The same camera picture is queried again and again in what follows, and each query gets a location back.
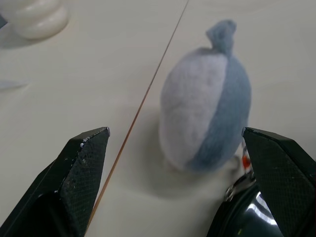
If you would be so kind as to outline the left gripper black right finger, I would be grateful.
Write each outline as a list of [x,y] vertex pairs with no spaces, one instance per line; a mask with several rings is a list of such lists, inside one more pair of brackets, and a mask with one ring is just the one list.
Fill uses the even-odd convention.
[[294,140],[246,127],[259,190],[284,237],[316,237],[316,161]]

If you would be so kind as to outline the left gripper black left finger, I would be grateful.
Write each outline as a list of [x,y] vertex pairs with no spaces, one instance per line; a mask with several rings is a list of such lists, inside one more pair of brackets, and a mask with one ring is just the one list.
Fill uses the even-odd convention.
[[35,178],[0,237],[84,237],[99,191],[110,129],[71,138]]

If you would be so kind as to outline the white ribbed plant pot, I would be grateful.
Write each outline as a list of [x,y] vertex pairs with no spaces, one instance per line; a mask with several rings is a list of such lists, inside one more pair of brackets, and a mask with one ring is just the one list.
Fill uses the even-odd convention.
[[69,21],[65,0],[0,0],[0,16],[28,40],[51,37]]

